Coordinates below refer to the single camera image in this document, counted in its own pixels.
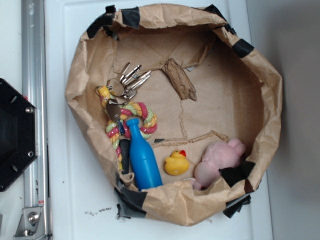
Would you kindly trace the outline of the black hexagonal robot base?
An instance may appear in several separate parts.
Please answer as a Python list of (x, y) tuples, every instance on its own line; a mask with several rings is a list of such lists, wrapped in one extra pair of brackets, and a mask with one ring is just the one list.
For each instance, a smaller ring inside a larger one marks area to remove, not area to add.
[(0, 191), (5, 192), (37, 157), (36, 108), (0, 80)]

